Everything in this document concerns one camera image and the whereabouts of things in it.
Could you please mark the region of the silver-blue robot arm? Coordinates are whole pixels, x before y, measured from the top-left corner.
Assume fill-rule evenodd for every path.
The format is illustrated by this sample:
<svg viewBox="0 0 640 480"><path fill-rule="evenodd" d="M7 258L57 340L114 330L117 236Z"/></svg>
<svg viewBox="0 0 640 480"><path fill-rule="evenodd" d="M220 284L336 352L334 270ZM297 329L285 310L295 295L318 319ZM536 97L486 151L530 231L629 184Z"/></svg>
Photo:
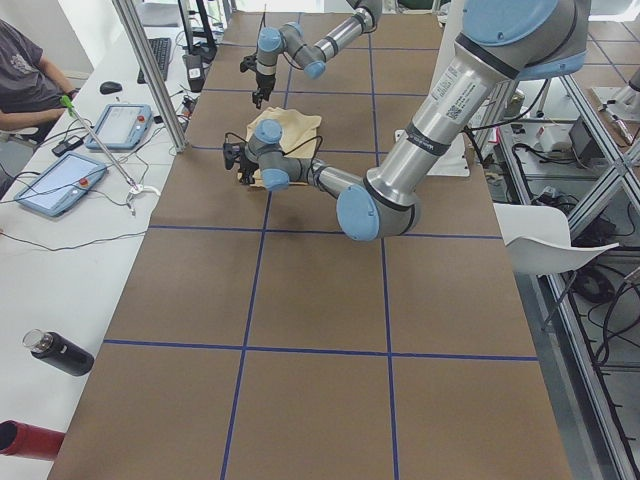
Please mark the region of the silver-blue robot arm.
<svg viewBox="0 0 640 480"><path fill-rule="evenodd" d="M260 28L256 51L245 56L240 64L242 73L255 73L257 88L252 103L260 109L268 101L276 84L277 62L280 55L289 55L292 64L309 78L317 79L326 70L329 60L336 57L359 36L376 30L383 12L383 2L376 0L348 1L354 13L314 44L304 38L297 22L288 22L279 28Z"/></svg>
<svg viewBox="0 0 640 480"><path fill-rule="evenodd" d="M276 120L246 141L225 143L224 163L269 191L304 182L336 200L341 230L356 241L402 235L420 217L415 189L450 148L493 88L507 80L551 79L584 64L588 1L467 1L454 56L382 165L363 178L323 161L288 158Z"/></svg>

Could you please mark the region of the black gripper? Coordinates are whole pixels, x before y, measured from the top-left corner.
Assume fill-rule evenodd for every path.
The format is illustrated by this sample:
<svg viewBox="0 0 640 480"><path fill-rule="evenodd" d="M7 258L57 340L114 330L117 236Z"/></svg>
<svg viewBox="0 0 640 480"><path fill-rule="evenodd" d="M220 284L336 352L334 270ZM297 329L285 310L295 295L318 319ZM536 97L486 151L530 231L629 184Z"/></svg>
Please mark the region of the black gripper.
<svg viewBox="0 0 640 480"><path fill-rule="evenodd" d="M259 166L247 157L245 147L240 149L237 163L239 165L238 173L240 174L239 182L243 185L254 185L256 182L254 173L259 169Z"/></svg>
<svg viewBox="0 0 640 480"><path fill-rule="evenodd" d="M260 109L263 101L270 99L271 93L276 84L276 76L265 75L257 72L255 78L257 87L252 93L252 102L257 109Z"/></svg>

